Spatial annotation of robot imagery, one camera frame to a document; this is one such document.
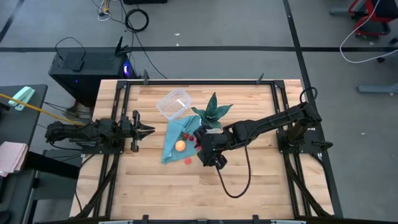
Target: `blue cloth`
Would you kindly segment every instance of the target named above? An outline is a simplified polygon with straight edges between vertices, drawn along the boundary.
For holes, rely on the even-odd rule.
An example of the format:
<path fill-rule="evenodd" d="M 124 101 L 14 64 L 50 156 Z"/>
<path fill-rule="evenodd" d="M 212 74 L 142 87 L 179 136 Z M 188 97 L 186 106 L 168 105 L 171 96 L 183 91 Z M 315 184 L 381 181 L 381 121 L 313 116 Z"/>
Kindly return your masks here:
<path fill-rule="evenodd" d="M 180 139 L 181 133 L 188 133 L 190 136 L 200 126 L 200 116 L 188 116 L 186 118 L 169 121 L 167 125 L 166 137 L 164 139 L 164 150 L 162 163 L 177 161 L 197 153 L 194 148 L 196 142 L 185 141 L 185 150 L 178 152 L 175 149 L 175 143 Z"/>

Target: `plastic container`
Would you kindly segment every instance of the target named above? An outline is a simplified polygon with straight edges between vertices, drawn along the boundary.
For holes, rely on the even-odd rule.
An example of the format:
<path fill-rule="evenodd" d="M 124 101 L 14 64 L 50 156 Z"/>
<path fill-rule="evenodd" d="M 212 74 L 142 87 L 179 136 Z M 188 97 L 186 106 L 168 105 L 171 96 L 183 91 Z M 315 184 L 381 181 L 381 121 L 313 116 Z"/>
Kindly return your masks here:
<path fill-rule="evenodd" d="M 192 98 L 183 89 L 176 89 L 167 94 L 157 104 L 157 109 L 168 120 L 178 118 L 191 106 Z"/>

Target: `black metal frame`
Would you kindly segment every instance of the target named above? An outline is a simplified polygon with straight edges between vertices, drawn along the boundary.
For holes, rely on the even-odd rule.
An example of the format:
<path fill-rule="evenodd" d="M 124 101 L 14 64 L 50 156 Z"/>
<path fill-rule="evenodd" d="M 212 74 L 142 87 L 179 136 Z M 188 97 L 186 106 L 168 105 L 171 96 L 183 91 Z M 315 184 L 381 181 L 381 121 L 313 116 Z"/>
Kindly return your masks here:
<path fill-rule="evenodd" d="M 113 103 L 113 108 L 112 108 L 112 114 L 111 114 L 111 119 L 115 120 L 116 119 L 116 113 L 118 110 L 118 104 L 119 104 L 119 96 L 121 94 L 122 88 L 125 88 L 124 92 L 124 99 L 123 99 L 123 107 L 122 107 L 122 112 L 121 116 L 126 116 L 127 113 L 127 106 L 128 106 L 128 100 L 129 100 L 129 92 L 130 92 L 130 87 L 132 85 L 270 85 L 271 87 L 271 92 L 272 92 L 272 99 L 274 102 L 274 108 L 275 112 L 279 113 L 280 112 L 280 107 L 279 107 L 279 101 L 278 101 L 278 96 L 277 96 L 277 90 L 280 90 L 281 96 L 282 96 L 282 102 L 283 102 L 283 107 L 286 110 L 289 108 L 289 104 L 287 101 L 287 94 L 285 90 L 285 85 L 283 80 L 120 80 L 117 82 L 116 85 L 116 92 L 114 96 L 114 103 Z M 318 136 L 320 137 L 320 140 L 323 140 L 323 133 L 322 133 L 322 127 L 318 127 Z M 312 156 L 320 162 L 320 164 L 323 166 L 324 172 L 325 172 L 325 177 L 326 177 L 326 182 L 333 206 L 333 210 L 335 212 L 335 215 L 329 216 L 327 212 L 325 212 L 321 206 L 316 202 L 316 200 L 312 197 L 311 193 L 307 190 L 305 186 L 305 181 L 303 178 L 303 170 L 301 166 L 301 161 L 299 157 L 299 153 L 293 153 L 294 155 L 294 161 L 295 161 L 295 167 L 296 171 L 294 171 L 294 168 L 292 166 L 292 163 L 290 161 L 289 153 L 292 152 L 286 152 L 283 153 L 281 151 L 283 157 L 284 157 L 284 163 L 285 163 L 285 169 L 286 169 L 286 174 L 287 174 L 287 180 L 288 180 L 288 186 L 289 186 L 289 194 L 290 194 L 290 199 L 292 203 L 292 210 L 294 214 L 294 220 L 297 221 L 303 221 L 303 222 L 298 222 L 298 223 L 326 223 L 326 224 L 337 224 L 337 223 L 363 223 L 363 224 L 368 224 L 368 223 L 378 223 L 378 224 L 387 224 L 387 223 L 393 223 L 393 222 L 382 222 L 382 221 L 373 221 L 373 220 L 354 220 L 354 219 L 345 219 L 342 217 L 341 214 L 341 207 L 340 207 L 340 201 L 338 200 L 338 195 L 336 191 L 336 185 L 335 181 L 333 178 L 333 173 L 331 172 L 331 165 L 330 165 L 330 160 L 327 154 L 327 150 L 322 151 L 322 159 L 317 157 L 316 155 L 312 154 Z M 106 182 L 104 180 L 106 179 L 106 175 L 110 175 L 109 172 L 107 174 L 106 169 L 108 166 L 108 160 L 109 156 L 104 155 L 103 163 L 101 166 L 101 171 L 100 171 L 100 177 L 99 177 L 99 183 L 98 183 L 98 188 L 104 189 L 106 187 Z M 75 217 L 73 219 L 69 220 L 63 220 L 63 221 L 55 221 L 55 222 L 46 222 L 46 223 L 53 223 L 53 224 L 62 224 L 62 223 L 98 223 L 99 221 L 105 222 L 105 221 L 111 221 L 110 216 L 111 216 L 111 209 L 112 209 L 112 204 L 113 204 L 113 195 L 114 195 L 114 188 L 116 185 L 116 172 L 118 168 L 118 163 L 119 163 L 119 155 L 116 154 L 114 155 L 113 158 L 113 164 L 112 167 L 116 169 L 114 170 L 113 173 L 111 174 L 111 180 L 109 181 L 109 192 L 108 192 L 108 198 L 106 202 L 106 209 L 105 209 L 105 214 L 104 216 L 98 216 L 99 215 L 99 210 L 100 210 L 100 204 L 101 204 L 101 198 L 97 200 L 97 203 L 94 206 L 94 212 L 93 212 L 93 217 L 92 218 L 86 218 L 86 217 Z M 301 191 L 302 198 L 303 198 L 303 204 L 304 204 L 304 212 L 305 215 L 300 215 L 299 212 L 299 206 L 297 203 L 297 196 L 295 193 L 295 185 L 298 186 L 298 188 Z M 318 217 L 313 217 L 311 216 L 311 207 L 316 211 Z M 149 220 L 148 215 L 143 215 L 142 220 L 127 220 L 130 221 L 130 223 L 197 223 L 197 224 L 210 224 L 210 223 L 225 223 L 225 224 L 236 224 L 236 223 L 277 223 L 277 221 L 282 221 L 282 220 L 260 220 L 258 215 L 253 215 L 252 220 Z"/>

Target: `artificial plant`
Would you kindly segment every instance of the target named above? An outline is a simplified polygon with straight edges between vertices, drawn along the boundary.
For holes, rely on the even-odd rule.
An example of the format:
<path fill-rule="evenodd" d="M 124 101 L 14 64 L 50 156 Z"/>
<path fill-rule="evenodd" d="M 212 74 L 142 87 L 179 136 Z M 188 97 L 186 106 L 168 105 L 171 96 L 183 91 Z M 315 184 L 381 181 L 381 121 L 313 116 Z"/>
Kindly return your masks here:
<path fill-rule="evenodd" d="M 217 108 L 217 96 L 214 92 L 207 104 L 206 110 L 198 110 L 195 107 L 193 107 L 192 110 L 201 117 L 201 124 L 205 127 L 221 128 L 221 123 L 218 120 L 223 117 L 231 107 L 232 105 L 220 106 Z"/>

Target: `gray floor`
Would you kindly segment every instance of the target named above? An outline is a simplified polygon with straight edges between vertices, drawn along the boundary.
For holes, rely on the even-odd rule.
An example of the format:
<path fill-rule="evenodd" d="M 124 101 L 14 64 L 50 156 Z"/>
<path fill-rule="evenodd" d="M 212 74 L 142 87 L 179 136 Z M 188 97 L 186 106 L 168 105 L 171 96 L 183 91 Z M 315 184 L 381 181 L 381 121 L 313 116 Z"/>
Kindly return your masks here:
<path fill-rule="evenodd" d="M 0 27 L 11 15 L 17 0 L 0 7 Z M 328 14 L 331 6 L 344 6 L 342 0 L 290 0 L 302 47 L 338 47 L 352 31 L 349 17 Z M 226 46 L 255 45 L 292 47 L 289 25 L 282 1 L 275 0 L 169 0 L 167 4 L 143 5 L 150 24 L 139 33 L 144 46 Z M 111 2 L 111 14 L 121 19 L 120 5 Z M 135 17 L 142 23 L 141 17 Z M 385 46 L 398 35 L 398 24 L 391 24 L 392 34 L 378 42 L 350 39 L 348 47 Z M 25 0 L 0 47 L 54 47 L 66 36 L 78 39 L 85 47 L 112 47 L 119 37 L 129 44 L 131 34 L 114 21 L 99 22 L 96 6 L 90 0 Z M 62 47 L 77 46 L 65 41 Z M 159 70 L 170 78 L 301 78 L 295 52 L 148 52 Z M 0 53 L 1 85 L 45 83 L 46 101 L 71 106 L 73 98 L 49 76 L 55 55 L 49 53 Z M 136 70 L 148 70 L 151 78 L 160 75 L 142 52 L 133 54 Z M 375 53 L 350 53 L 361 60 Z M 313 86 L 319 90 L 317 105 L 323 117 L 331 163 L 347 218 L 398 221 L 398 151 L 395 138 L 398 120 L 396 95 L 361 95 L 360 84 L 398 82 L 396 58 L 383 64 L 360 65 L 344 61 L 339 53 L 305 52 L 305 63 Z M 46 110 L 59 114 L 45 106 Z M 48 125 L 52 118 L 41 115 L 39 123 Z M 44 143 L 45 130 L 38 127 L 32 149 L 51 149 Z M 62 146 L 71 146 L 62 142 Z M 55 220 L 68 215 L 72 199 L 50 200 L 38 207 L 36 221 Z"/>

